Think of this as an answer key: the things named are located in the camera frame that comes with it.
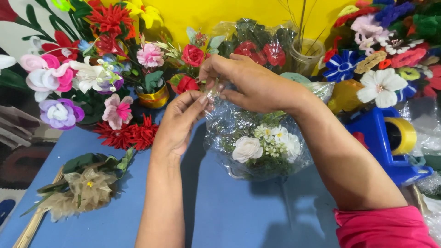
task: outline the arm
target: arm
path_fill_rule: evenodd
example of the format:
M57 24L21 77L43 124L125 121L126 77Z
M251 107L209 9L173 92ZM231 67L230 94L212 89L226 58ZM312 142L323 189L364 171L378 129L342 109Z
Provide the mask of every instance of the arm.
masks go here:
M202 92L181 94L167 107L153 142L136 248L183 248L185 225L180 159L207 105Z
M259 113L283 110L299 124L320 176L341 210L407 206L399 189L375 158L336 119L328 107L301 84L284 79L250 58L213 55L199 79L231 81L239 91L220 97Z

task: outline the blue table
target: blue table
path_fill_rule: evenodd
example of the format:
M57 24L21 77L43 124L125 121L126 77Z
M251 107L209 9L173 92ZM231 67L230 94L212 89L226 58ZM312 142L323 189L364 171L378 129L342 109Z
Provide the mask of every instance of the blue table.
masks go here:
M193 248L337 248L332 209L336 207L317 170L311 166L289 177L261 183L231 178L202 148L205 121L195 127L181 164L186 247ZM0 248L11 248L33 213L19 218L38 201L36 189L49 184L67 160L94 152L123 156L100 145L98 135L65 131L0 233ZM31 248L133 247L141 217L150 150L134 156L122 179L121 194L99 210L52 223L45 216Z

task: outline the pink sleeve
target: pink sleeve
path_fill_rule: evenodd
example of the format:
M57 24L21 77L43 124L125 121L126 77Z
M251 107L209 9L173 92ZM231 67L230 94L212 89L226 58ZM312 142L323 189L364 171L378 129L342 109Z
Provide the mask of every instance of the pink sleeve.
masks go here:
M439 248L414 206L334 214L342 248Z

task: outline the hand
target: hand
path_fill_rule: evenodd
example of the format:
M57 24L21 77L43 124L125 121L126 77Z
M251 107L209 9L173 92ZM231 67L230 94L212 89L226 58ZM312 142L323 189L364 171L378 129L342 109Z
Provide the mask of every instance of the hand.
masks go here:
M204 117L207 106L206 94L200 91L187 91L170 102L159 125L152 146L152 154L180 157L184 154L190 140L193 125Z
M232 82L239 90L224 90L221 99L258 113L288 112L293 107L293 98L309 92L301 84L280 77L251 58L233 53L230 59L213 54L202 64L199 79L206 80L207 88L213 87L216 78Z

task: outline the fingernail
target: fingernail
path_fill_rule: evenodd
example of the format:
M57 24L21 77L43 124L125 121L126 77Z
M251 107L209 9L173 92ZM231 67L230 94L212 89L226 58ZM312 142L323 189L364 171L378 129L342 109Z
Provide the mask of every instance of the fingernail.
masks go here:
M200 102L202 105L206 104L207 101L208 101L207 95L203 95L203 96L199 97L199 102Z

